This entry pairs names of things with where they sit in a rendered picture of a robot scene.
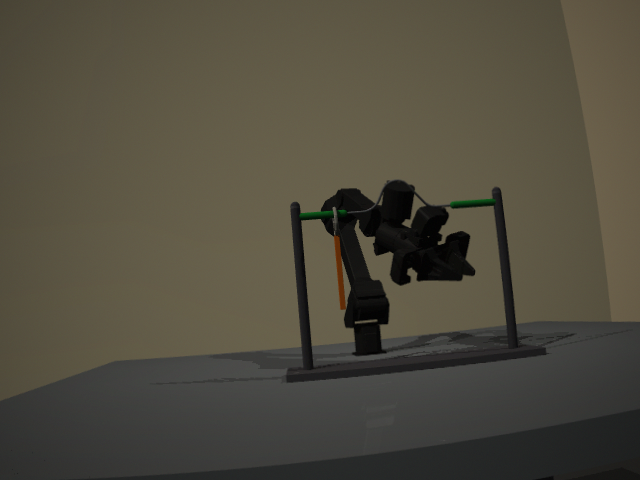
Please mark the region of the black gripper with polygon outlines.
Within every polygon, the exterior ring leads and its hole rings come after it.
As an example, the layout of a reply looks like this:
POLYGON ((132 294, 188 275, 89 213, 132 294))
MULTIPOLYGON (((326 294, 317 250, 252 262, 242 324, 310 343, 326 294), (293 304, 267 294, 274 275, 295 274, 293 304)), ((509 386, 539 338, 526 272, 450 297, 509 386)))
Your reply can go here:
POLYGON ((406 237, 405 228, 396 236, 393 244, 391 278, 399 286, 410 283, 407 269, 417 273, 416 280, 461 281, 463 275, 475 275, 475 269, 466 261, 470 235, 464 231, 452 233, 445 243, 438 245, 438 237, 423 237, 420 246, 406 237))

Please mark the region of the orange handle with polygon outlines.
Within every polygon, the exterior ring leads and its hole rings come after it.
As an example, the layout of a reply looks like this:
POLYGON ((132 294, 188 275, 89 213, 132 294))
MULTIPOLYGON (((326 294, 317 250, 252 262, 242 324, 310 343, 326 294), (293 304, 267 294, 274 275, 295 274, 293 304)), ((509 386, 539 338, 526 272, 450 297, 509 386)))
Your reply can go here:
POLYGON ((339 288, 339 299, 340 299, 340 310, 346 310, 345 304, 345 293, 344 293, 344 282, 343 282, 343 271, 342 271, 342 260, 341 260, 341 248, 340 248, 340 237, 339 237, 339 227, 338 227, 338 215, 336 207, 332 208, 334 213, 333 219, 333 230, 334 230, 334 243, 335 243, 335 254, 336 254, 336 265, 337 265, 337 277, 338 277, 338 288, 339 288))

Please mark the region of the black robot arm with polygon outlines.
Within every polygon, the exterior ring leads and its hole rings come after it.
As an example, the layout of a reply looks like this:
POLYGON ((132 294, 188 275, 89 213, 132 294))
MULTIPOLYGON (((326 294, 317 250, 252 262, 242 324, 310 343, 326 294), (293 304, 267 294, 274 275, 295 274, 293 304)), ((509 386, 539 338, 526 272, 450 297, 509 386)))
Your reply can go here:
MULTIPOLYGON (((366 213, 347 214, 338 218, 341 257, 351 286, 344 317, 346 328, 354 328, 355 356, 386 353, 381 348, 379 324, 388 324, 389 300, 380 280, 372 280, 355 232, 359 228, 366 237, 375 237, 375 255, 393 251, 393 244, 399 232, 406 227, 404 219, 410 219, 414 193, 402 182, 392 182, 384 190, 382 205, 377 205, 366 213), (378 319, 374 322, 355 321, 378 319)), ((322 211, 337 210, 347 212, 364 211, 375 203, 363 195, 360 189, 344 188, 325 201, 322 211)), ((449 217, 445 207, 420 207, 412 220, 406 237, 420 246, 423 237, 438 237, 449 217)))

